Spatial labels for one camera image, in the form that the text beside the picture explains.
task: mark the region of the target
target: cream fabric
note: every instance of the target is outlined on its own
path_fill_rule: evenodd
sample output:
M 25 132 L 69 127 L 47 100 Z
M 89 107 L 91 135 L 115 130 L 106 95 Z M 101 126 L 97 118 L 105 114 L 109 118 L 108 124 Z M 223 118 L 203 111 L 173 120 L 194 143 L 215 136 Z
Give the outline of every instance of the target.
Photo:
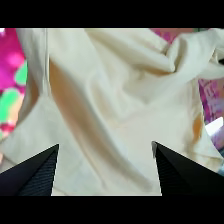
M 219 169 L 197 79 L 224 76 L 224 31 L 171 46 L 149 29 L 17 31 L 30 73 L 19 125 L 0 144 L 11 161 L 59 143 L 54 186 L 66 195 L 161 195 L 151 141 Z

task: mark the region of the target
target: wrinkled fabric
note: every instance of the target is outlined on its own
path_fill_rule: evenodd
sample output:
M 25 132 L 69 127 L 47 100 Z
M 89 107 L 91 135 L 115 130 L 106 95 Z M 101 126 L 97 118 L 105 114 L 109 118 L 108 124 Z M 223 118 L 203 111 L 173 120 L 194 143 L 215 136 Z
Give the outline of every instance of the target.
M 66 195 L 161 195 L 151 142 L 218 171 L 198 78 L 224 74 L 224 31 L 21 28 L 28 60 L 19 125 L 0 145 L 14 163 L 59 143 L 54 187 Z

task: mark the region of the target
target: white spot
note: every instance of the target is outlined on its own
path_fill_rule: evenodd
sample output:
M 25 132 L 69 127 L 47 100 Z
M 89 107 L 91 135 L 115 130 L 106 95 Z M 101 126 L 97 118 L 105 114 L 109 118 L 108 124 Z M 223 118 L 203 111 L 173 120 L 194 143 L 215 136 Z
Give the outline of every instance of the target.
M 223 117 L 220 117 L 205 126 L 209 136 L 214 135 L 223 126 Z

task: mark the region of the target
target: green spot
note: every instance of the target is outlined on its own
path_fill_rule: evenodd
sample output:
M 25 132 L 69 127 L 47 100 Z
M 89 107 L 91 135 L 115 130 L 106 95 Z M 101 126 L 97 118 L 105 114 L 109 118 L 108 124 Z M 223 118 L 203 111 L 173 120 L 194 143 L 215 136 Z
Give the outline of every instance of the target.
M 16 89 L 5 91 L 0 98 L 0 122 L 6 122 L 10 107 L 18 100 L 19 92 Z
M 16 72 L 15 81 L 19 85 L 25 85 L 27 80 L 27 61 Z

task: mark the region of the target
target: black object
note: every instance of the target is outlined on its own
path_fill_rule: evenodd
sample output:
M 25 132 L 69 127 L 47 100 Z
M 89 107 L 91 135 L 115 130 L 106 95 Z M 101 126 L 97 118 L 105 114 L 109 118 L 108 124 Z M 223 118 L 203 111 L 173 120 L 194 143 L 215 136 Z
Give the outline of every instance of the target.
M 59 145 L 0 174 L 0 196 L 51 196 Z
M 224 177 L 153 142 L 161 192 L 166 195 L 224 195 Z

